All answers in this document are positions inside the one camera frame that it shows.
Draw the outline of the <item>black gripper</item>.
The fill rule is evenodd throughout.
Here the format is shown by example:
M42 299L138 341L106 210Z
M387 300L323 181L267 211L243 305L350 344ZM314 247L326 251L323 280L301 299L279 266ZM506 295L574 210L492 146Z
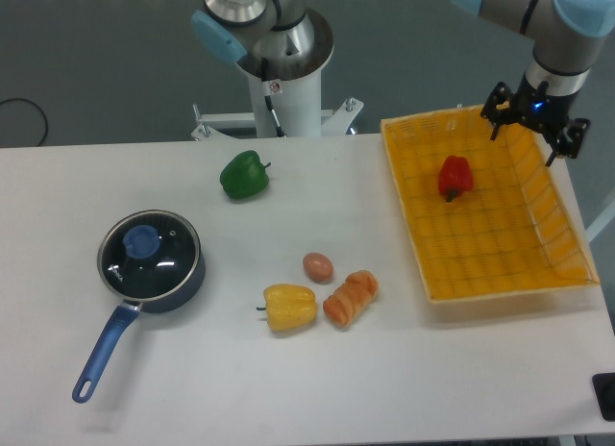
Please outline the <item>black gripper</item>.
M480 111L480 117L492 126L491 140L497 138L502 126L512 123L545 134L544 139L552 149L545 162L547 167L556 159L576 159L591 127L586 118L569 120L574 93L551 95L549 87L547 81L534 87L524 76L513 95L506 83L498 82Z

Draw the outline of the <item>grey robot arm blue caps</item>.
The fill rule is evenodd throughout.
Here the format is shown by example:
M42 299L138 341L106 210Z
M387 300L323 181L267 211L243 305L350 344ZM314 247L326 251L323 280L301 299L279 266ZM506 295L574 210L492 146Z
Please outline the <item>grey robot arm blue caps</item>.
M614 0L451 1L534 43L520 85L496 85L481 116L494 128L536 132L554 158L575 158L590 123L569 110L613 31ZM322 116L321 72L333 36L307 0L203 0L191 26L214 57L246 75L259 136L341 134L357 114L347 104L331 119Z

